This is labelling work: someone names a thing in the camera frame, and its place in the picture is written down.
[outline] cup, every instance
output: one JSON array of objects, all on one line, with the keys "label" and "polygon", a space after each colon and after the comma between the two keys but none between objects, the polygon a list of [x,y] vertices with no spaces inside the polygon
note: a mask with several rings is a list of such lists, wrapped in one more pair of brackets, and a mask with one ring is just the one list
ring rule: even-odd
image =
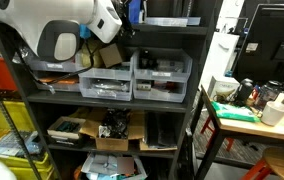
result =
[{"label": "cup", "polygon": [[275,126],[284,117],[284,104],[280,102],[269,101],[263,110],[262,122]]}]

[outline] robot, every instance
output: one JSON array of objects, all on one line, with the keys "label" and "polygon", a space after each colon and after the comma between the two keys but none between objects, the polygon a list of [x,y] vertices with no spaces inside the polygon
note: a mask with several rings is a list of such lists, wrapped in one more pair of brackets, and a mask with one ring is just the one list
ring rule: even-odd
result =
[{"label": "robot", "polygon": [[[112,1],[123,10],[120,0]],[[0,0],[0,22],[14,28],[41,60],[63,62],[79,49],[80,24],[104,43],[119,32],[123,19],[130,25],[125,14],[116,12],[112,1]]]}]

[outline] desk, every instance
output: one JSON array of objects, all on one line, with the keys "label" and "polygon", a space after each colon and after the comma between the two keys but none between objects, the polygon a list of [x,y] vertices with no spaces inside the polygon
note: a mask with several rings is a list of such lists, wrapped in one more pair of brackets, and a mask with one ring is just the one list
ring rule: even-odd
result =
[{"label": "desk", "polygon": [[262,122],[252,123],[231,119],[218,118],[211,105],[209,96],[203,87],[196,107],[191,130],[194,132],[201,115],[203,105],[206,106],[215,128],[215,134],[203,157],[202,163],[195,175],[196,180],[203,180],[219,151],[224,138],[241,139],[244,141],[258,142],[273,146],[284,147],[284,118],[276,126],[268,126]]}]

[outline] wooden table top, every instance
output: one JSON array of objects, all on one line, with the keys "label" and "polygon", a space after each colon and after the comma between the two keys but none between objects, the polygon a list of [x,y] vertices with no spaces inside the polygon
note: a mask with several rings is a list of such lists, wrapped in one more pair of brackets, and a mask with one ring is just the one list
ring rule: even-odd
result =
[{"label": "wooden table top", "polygon": [[[202,87],[203,91],[203,98],[205,104],[210,102],[209,96],[207,92]],[[282,101],[284,99],[284,94],[279,95],[277,101]],[[214,111],[213,106],[207,107],[208,111]],[[276,125],[276,126],[269,126],[262,122],[247,122],[247,121],[240,121],[240,120],[232,120],[232,119],[223,119],[217,118],[215,114],[215,118],[217,119],[217,123],[219,127],[223,130],[229,130],[234,132],[241,132],[246,134],[252,135],[259,135],[265,137],[271,137],[276,139],[284,140],[284,118]]]}]

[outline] computer monitor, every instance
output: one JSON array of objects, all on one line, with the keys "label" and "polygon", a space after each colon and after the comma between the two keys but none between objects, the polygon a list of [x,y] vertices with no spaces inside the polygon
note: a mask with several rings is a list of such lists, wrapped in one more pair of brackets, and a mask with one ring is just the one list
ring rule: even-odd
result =
[{"label": "computer monitor", "polygon": [[258,5],[233,70],[238,81],[284,82],[284,5]]}]

